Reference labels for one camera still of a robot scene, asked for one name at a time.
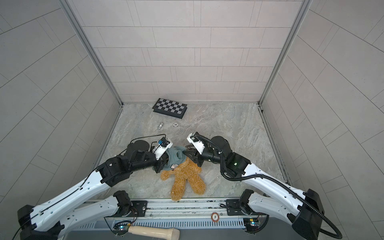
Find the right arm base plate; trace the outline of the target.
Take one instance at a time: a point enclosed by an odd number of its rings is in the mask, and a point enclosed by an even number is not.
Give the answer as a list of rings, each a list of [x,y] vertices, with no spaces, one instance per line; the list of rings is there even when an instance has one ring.
[[[227,199],[226,208],[229,216],[247,216],[250,214],[245,200]]]

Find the tan teddy bear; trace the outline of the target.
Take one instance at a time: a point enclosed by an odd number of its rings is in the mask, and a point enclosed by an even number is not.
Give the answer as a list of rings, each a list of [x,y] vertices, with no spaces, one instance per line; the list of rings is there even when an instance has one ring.
[[[206,184],[200,176],[202,169],[189,158],[173,170],[162,171],[161,180],[167,180],[171,175],[175,176],[175,181],[171,189],[171,199],[176,202],[182,199],[185,194],[187,182],[191,185],[193,192],[203,195]]]

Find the grey-green teddy sweater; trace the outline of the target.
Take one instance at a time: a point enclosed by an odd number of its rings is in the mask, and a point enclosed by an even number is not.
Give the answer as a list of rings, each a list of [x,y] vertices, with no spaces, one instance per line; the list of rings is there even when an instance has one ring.
[[[166,150],[166,154],[169,157],[168,162],[164,165],[164,171],[171,171],[176,169],[179,165],[184,163],[187,156],[183,153],[186,148],[182,146],[172,146]]]

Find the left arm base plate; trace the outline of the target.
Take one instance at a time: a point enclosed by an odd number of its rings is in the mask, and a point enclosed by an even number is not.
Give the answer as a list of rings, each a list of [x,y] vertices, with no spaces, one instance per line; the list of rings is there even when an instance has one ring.
[[[130,204],[123,205],[119,216],[122,218],[144,217],[147,206],[148,201],[133,201]]]

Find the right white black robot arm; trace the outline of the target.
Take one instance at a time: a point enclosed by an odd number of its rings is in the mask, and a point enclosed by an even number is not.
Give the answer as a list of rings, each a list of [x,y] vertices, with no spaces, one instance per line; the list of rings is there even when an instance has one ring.
[[[247,158],[233,152],[223,137],[208,139],[195,132],[189,134],[187,140],[193,148],[184,153],[198,166],[204,162],[219,164],[220,173],[226,180],[244,182],[270,197],[267,200],[253,191],[244,191],[240,199],[244,214],[267,214],[291,224],[306,240],[318,239],[323,222],[321,215],[325,211],[317,192],[296,189],[268,175]]]

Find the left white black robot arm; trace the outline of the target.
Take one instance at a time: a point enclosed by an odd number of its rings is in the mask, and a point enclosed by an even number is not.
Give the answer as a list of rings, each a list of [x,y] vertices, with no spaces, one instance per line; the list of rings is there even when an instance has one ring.
[[[138,216],[129,195],[117,191],[111,197],[92,205],[82,204],[93,196],[110,189],[139,170],[153,168],[159,173],[169,157],[166,153],[173,143],[166,138],[151,147],[143,140],[128,144],[119,155],[106,160],[73,187],[55,198],[37,205],[25,205],[18,210],[20,228],[13,238],[22,240],[57,240],[73,228],[103,217]]]

